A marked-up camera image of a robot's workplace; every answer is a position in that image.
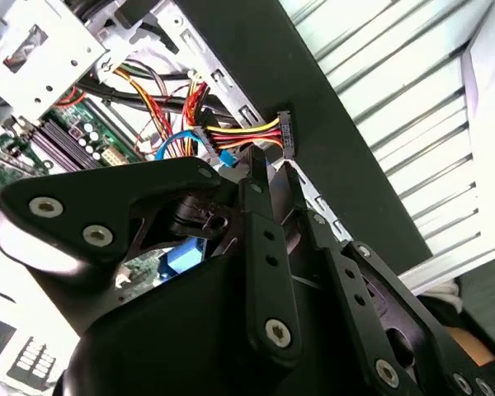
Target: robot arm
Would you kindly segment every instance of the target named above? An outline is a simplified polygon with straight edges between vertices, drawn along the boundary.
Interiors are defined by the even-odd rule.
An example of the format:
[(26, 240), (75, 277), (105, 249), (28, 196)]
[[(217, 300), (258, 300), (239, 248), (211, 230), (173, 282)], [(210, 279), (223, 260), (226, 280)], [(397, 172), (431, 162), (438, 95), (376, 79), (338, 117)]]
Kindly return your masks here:
[[(239, 184), (180, 158), (4, 189), (0, 301), (81, 338), (54, 394), (495, 394), (371, 247), (307, 210), (289, 164), (268, 183), (259, 148), (245, 161)], [(200, 265), (118, 300), (122, 262), (187, 237)]]

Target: screw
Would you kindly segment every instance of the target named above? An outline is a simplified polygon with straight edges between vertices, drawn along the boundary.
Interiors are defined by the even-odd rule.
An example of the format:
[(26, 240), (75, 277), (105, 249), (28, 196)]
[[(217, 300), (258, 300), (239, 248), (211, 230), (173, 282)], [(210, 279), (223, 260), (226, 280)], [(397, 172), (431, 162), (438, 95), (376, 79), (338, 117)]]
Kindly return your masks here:
[(359, 251), (361, 252), (361, 254), (365, 257), (370, 257), (370, 252), (369, 252), (369, 249), (367, 249), (366, 247), (364, 246), (359, 246), (358, 247)]
[(97, 224), (87, 226), (82, 231), (82, 237), (87, 243), (99, 248), (110, 245), (114, 240), (114, 235), (107, 227)]
[(453, 378), (455, 379), (456, 384), (459, 385), (459, 388), (462, 389), (462, 392), (464, 392), (465, 394), (473, 393), (473, 390), (468, 384), (468, 381), (466, 381), (462, 375), (460, 375), (459, 373), (454, 373)]
[(249, 185), (254, 191), (258, 192), (259, 194), (262, 192), (262, 188), (255, 183), (251, 183)]
[(33, 215), (45, 217), (46, 219), (60, 216), (64, 211), (63, 204), (48, 196), (33, 198), (29, 203), (29, 207)]
[(477, 378), (475, 382), (477, 383), (480, 390), (482, 390), (483, 394), (485, 394), (486, 396), (495, 396), (493, 389), (491, 389), (489, 385), (486, 384), (482, 379)]
[(204, 175), (205, 177), (212, 177), (213, 176), (213, 174), (208, 169), (205, 169), (204, 167), (198, 168), (198, 172), (201, 173), (202, 175)]
[(399, 386), (399, 377), (396, 370), (383, 359), (376, 361), (376, 372), (379, 377), (391, 388), (396, 389)]
[(313, 218), (315, 219), (315, 221), (317, 221), (319, 224), (325, 224), (326, 223), (326, 220), (324, 219), (324, 217), (322, 217), (322, 215), (320, 215), (319, 213), (316, 213), (313, 215)]
[(270, 319), (266, 322), (266, 335), (279, 348), (286, 348), (291, 344), (290, 330), (278, 319)]

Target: silver metal panel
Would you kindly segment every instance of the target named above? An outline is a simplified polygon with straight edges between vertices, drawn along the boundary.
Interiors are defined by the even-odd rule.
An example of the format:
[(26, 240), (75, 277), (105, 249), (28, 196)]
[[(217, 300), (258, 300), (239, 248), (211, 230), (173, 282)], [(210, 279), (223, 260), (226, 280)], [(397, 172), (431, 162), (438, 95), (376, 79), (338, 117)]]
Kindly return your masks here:
[(265, 124), (261, 114), (173, 1), (160, 2), (151, 13), (180, 49), (181, 56), (191, 59), (191, 64), (241, 126)]
[[(105, 49), (60, 0), (16, 0), (2, 12), (0, 17), (6, 23), (6, 30), (0, 39), (0, 97), (18, 115), (37, 120)], [(43, 32), (45, 40), (29, 49), (27, 61), (13, 72), (6, 59), (34, 31)]]
[(402, 280), (422, 293), (494, 258), (460, 64), (492, 0), (281, 1), (435, 255)]

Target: black side panel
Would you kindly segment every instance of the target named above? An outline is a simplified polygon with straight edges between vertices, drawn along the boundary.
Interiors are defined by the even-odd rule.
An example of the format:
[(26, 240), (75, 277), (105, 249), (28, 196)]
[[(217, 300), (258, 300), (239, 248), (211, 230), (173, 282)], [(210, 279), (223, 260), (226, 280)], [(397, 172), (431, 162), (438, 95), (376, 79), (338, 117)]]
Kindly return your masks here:
[(342, 219), (400, 274), (431, 256), (278, 0), (177, 0), (267, 120), (289, 107), (297, 162)]

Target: yellow wire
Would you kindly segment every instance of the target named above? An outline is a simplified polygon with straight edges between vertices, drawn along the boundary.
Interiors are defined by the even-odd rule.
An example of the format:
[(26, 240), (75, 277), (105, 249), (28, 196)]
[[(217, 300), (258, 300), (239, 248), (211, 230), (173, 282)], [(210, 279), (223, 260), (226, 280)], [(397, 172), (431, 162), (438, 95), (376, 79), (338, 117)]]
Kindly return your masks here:
[(263, 125), (263, 126), (256, 126), (253, 128), (236, 128), (236, 129), (227, 129), (227, 128), (219, 128), (216, 126), (207, 126), (206, 129), (210, 130), (211, 132), (222, 132), (223, 134), (244, 134), (244, 133), (255, 133), (255, 132), (262, 132), (263, 130), (268, 130), (270, 128), (273, 128), (275, 125), (279, 124), (279, 118), (275, 118), (272, 122), (269, 124)]
[[(249, 143), (251, 142), (269, 142), (269, 143), (273, 143), (273, 144), (278, 144), (281, 148), (282, 148), (282, 143), (279, 142), (278, 140), (275, 140), (275, 139), (267, 139), (267, 138), (258, 138), (258, 139), (246, 139), (246, 140), (249, 140)], [(219, 146), (218, 148), (219, 149), (231, 149), (233, 147), (236, 147), (236, 146), (241, 146), (242, 144), (245, 144), (247, 142), (236, 142), (236, 143), (231, 143), (231, 144), (225, 144), (223, 146)]]
[[(162, 136), (163, 140), (167, 139), (167, 131), (165, 128), (163, 128), (163, 125), (161, 121), (158, 119), (156, 116), (156, 113), (154, 112), (154, 108), (152, 104), (150, 103), (150, 100), (148, 98), (148, 94), (146, 91), (136, 82), (134, 79), (127, 73), (123, 72), (122, 70), (119, 70), (118, 68), (114, 70), (114, 74), (118, 75), (119, 77), (124, 78), (126, 81), (130, 83), (130, 85), (137, 91), (137, 93), (141, 96), (143, 101), (145, 102), (145, 105), (147, 106), (150, 115), (152, 116), (152, 119), (154, 121), (154, 124), (156, 125), (156, 128), (160, 131), (160, 135)], [(167, 148), (169, 154), (171, 155), (172, 158), (177, 157), (176, 152), (172, 152), (171, 148)]]

